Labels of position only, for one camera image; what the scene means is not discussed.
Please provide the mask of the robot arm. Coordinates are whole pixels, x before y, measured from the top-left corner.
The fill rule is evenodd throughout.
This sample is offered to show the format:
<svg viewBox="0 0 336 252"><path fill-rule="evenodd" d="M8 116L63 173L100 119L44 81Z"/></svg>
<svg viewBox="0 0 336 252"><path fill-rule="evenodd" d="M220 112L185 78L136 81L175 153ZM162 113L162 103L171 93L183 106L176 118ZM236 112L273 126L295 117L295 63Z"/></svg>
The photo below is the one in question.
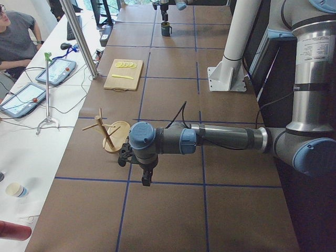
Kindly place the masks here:
<svg viewBox="0 0 336 252"><path fill-rule="evenodd" d="M178 10L182 11L184 10L187 5L191 5L194 3L193 0L175 0L175 1L170 1L170 0L157 0L157 1L151 1L152 6L154 10L157 10L157 8L160 8L162 20L164 22L167 22L169 20L169 15L167 11L169 10L170 5L175 5Z"/></svg>
<svg viewBox="0 0 336 252"><path fill-rule="evenodd" d="M197 146L215 145L243 151L270 152L296 171L320 176L335 170L335 132L331 125L331 81L335 73L335 1L271 1L270 39L296 41L295 81L290 94L281 92L258 111L264 127L232 128L172 121L164 128L134 124L118 163L143 170L149 186L160 154L191 154Z"/></svg>

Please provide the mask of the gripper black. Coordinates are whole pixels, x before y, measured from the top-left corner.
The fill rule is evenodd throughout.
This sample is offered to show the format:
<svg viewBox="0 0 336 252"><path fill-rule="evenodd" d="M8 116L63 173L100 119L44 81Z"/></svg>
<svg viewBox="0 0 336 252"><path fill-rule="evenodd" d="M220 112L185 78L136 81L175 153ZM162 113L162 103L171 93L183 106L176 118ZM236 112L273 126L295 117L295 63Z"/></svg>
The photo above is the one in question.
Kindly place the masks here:
<svg viewBox="0 0 336 252"><path fill-rule="evenodd" d="M154 160L151 163L148 164L143 164L140 163L139 166L143 170L143 175L142 175L142 185L143 186L150 186L152 183L152 175L153 175L153 170L157 166L158 161Z"/></svg>
<svg viewBox="0 0 336 252"><path fill-rule="evenodd" d="M160 3L160 10L163 22L168 21L168 13L167 13L168 9L169 9L168 3Z"/></svg>

